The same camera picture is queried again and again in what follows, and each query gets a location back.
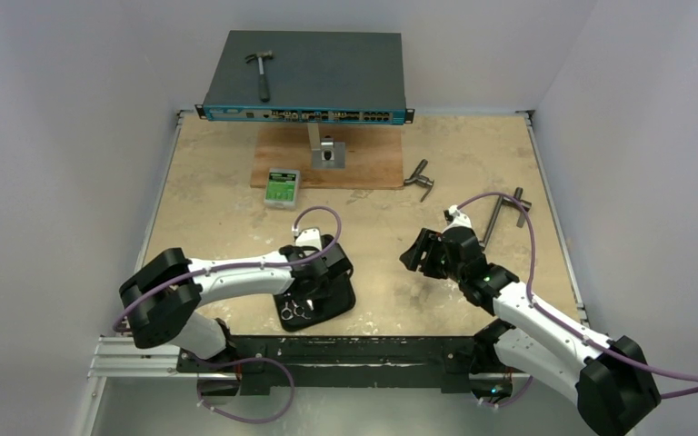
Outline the silver thinning scissors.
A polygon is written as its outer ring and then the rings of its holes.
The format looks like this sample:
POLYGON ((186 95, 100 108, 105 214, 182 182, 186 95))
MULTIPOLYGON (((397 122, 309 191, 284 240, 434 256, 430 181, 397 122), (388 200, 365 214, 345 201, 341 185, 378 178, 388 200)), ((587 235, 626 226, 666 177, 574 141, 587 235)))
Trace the silver thinning scissors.
POLYGON ((294 316, 298 318, 311 320, 314 315, 313 301, 310 299, 301 301, 293 300, 293 313, 294 316))

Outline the black zipper tool case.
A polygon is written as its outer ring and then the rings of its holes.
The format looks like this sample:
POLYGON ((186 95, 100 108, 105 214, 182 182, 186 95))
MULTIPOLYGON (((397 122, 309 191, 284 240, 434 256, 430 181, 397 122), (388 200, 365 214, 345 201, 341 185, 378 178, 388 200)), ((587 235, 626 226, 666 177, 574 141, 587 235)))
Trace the black zipper tool case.
POLYGON ((351 283, 350 273, 328 279, 317 286, 312 281, 296 280, 283 294, 275 295, 274 305, 282 328, 286 332, 298 332, 316 324, 327 322, 354 308, 356 296, 351 283), (310 299, 314 305, 314 315, 311 320, 294 317, 290 321, 280 318, 284 303, 293 300, 310 299))

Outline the silver straight scissors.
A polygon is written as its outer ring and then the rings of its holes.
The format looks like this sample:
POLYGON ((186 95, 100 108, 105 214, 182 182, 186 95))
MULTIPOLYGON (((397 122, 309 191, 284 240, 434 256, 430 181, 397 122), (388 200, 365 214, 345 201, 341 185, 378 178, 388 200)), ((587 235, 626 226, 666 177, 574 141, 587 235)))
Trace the silver straight scissors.
POLYGON ((287 301, 284 303, 284 307, 280 311, 280 318, 283 321, 290 321, 295 317, 296 306, 292 301, 287 301))

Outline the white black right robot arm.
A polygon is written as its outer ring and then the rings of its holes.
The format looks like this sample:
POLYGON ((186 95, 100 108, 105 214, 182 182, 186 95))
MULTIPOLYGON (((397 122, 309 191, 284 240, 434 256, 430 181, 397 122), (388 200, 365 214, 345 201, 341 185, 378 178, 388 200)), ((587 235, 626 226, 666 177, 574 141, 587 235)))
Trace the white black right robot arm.
POLYGON ((511 367, 559 392, 598 435, 625 435, 661 403, 640 345, 612 340, 566 317, 501 265, 487 261, 474 231, 422 229, 400 261, 412 272, 454 281, 465 299, 494 316, 474 336, 473 373, 511 367))

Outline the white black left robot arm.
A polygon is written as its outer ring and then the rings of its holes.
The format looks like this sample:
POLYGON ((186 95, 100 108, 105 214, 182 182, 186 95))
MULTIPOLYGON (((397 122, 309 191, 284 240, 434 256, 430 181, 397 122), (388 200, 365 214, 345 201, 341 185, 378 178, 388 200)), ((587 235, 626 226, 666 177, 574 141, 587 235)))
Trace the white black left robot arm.
POLYGON ((281 327, 298 332, 354 308, 353 274, 332 235, 301 235, 276 251, 236 260, 188 258, 180 248, 167 249, 125 281, 119 295, 136 348, 172 344, 221 372, 234 362, 232 334, 225 322, 197 308, 269 295, 281 327))

